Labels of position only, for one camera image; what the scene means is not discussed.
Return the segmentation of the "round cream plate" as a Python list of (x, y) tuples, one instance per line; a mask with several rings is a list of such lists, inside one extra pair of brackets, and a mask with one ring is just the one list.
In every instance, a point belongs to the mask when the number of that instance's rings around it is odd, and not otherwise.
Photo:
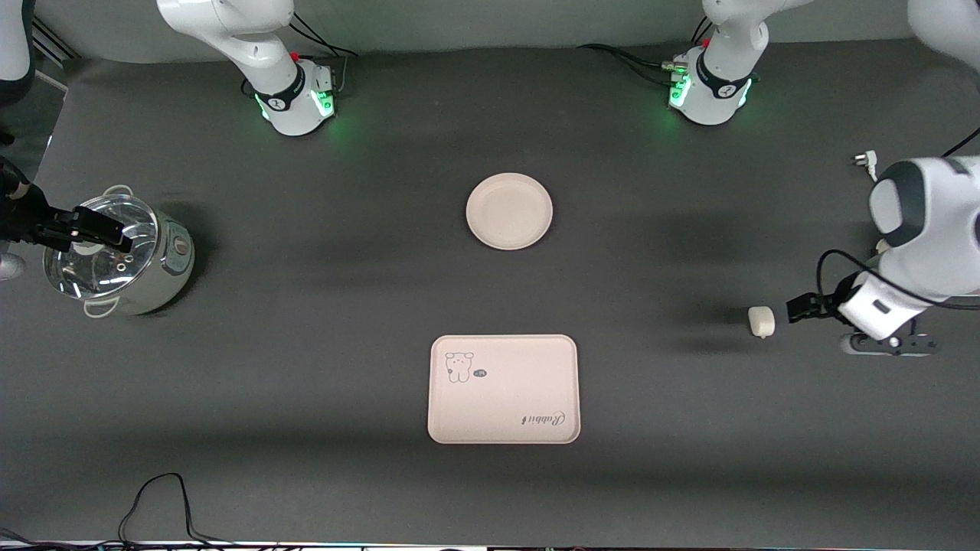
[(528, 248), (552, 226), (554, 204), (547, 189), (528, 175), (501, 172), (470, 192), (465, 219), (470, 233), (493, 249)]

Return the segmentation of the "cream rabbit print tray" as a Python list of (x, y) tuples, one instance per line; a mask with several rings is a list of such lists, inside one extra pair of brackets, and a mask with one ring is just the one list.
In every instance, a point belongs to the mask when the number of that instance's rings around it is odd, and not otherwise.
[(441, 336), (428, 386), (428, 435), (443, 445), (567, 445), (581, 430), (570, 336)]

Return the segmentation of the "glass pot lid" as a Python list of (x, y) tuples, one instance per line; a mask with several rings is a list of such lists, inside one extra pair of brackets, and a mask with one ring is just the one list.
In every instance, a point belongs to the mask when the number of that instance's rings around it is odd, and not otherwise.
[(83, 203), (85, 208), (112, 217), (122, 224), (122, 234), (132, 248), (122, 252), (102, 246), (83, 254), (73, 243), (69, 251), (46, 249), (43, 266), (53, 289), (79, 300), (105, 298), (134, 282), (150, 265), (158, 244), (160, 223), (154, 210), (125, 191), (104, 194)]

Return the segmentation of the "aluminium frame rail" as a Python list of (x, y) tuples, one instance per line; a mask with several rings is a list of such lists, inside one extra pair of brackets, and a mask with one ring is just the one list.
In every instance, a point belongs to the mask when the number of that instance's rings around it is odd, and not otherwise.
[(31, 23), (31, 33), (35, 48), (59, 67), (62, 67), (66, 60), (80, 59), (80, 53), (67, 44), (66, 41), (63, 41), (40, 18), (34, 17)]

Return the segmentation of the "pale green electric pot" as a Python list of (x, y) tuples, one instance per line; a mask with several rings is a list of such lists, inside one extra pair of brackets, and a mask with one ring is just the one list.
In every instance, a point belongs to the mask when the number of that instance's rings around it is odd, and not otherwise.
[[(116, 185), (105, 189), (99, 197), (112, 193), (113, 189), (134, 195), (129, 186)], [(134, 282), (105, 298), (73, 298), (83, 304), (84, 313), (89, 318), (139, 316), (157, 310), (178, 295), (189, 279), (195, 261), (191, 234), (174, 217), (160, 209), (150, 208), (160, 223), (157, 249), (150, 265)]]

